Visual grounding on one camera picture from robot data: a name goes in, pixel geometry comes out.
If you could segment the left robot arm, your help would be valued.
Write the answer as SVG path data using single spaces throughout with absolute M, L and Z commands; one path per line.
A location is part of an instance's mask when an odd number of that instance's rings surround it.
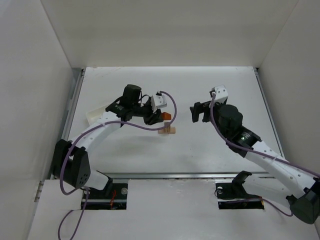
M 59 179 L 64 195 L 69 195 L 64 184 L 75 190 L 89 188 L 109 194 L 113 180 L 92 169 L 89 156 L 109 135 L 128 124 L 133 117 L 143 118 L 147 126 L 163 122 L 161 108 L 167 106 L 165 96 L 157 92 L 142 103 L 141 94 L 139 86 L 128 84 L 122 96 L 110 103 L 96 122 L 78 136 L 70 140 L 60 139 L 56 143 L 51 171 Z

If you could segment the orange triangular wood block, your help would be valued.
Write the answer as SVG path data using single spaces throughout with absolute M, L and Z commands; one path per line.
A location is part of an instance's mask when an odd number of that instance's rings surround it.
M 162 112 L 161 117 L 164 121 L 171 121 L 172 120 L 172 115 L 168 112 Z

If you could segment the dark striped wood block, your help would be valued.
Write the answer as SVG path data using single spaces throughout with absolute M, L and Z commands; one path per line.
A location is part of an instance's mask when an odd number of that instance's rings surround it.
M 163 129 L 164 134 L 170 134 L 171 133 L 171 124 L 169 122 L 164 123 L 164 129 Z

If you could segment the white plastic tray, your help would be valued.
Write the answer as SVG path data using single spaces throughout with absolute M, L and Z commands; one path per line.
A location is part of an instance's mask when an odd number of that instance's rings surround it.
M 88 124 L 91 126 L 93 123 L 95 123 L 103 115 L 105 109 L 106 106 L 102 106 L 94 110 L 88 111 L 85 114 Z

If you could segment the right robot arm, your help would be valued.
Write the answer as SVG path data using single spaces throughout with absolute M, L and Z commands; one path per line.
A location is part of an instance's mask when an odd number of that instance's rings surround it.
M 260 136 L 243 126 L 243 115 L 234 105 L 214 100 L 196 102 L 190 107 L 194 123 L 203 114 L 204 123 L 211 122 L 228 148 L 242 158 L 260 166 L 273 178 L 260 180 L 249 171 L 241 171 L 229 183 L 230 194 L 218 197 L 233 204 L 262 198 L 290 210 L 306 224 L 314 224 L 320 216 L 320 175 L 290 163 L 273 151 Z

